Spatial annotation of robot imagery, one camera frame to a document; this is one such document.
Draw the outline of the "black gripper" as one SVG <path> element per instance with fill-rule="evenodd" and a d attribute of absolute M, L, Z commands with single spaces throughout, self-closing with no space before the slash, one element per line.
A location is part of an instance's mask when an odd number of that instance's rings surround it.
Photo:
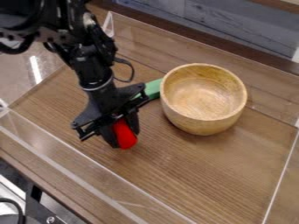
<path fill-rule="evenodd" d="M 101 136 L 112 148 L 118 147 L 117 136 L 112 125 L 121 118 L 136 135 L 140 132 L 138 109 L 148 103 L 142 90 L 141 97 L 132 100 L 136 94 L 133 85 L 116 87 L 112 80 L 101 86 L 85 89 L 88 104 L 70 123 L 78 133 L 78 140 L 85 141 L 92 136 Z"/>

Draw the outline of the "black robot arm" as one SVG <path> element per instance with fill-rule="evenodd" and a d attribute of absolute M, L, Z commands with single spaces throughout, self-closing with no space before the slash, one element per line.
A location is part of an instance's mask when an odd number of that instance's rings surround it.
<path fill-rule="evenodd" d="M 113 148 L 137 141 L 138 108 L 148 103 L 145 84 L 129 79 L 117 87 L 112 66 L 114 40 L 105 34 L 86 8 L 89 0 L 0 0 L 0 53 L 24 53 L 34 42 L 56 53 L 78 77 L 88 104 L 70 127 L 78 139 L 100 136 Z"/>

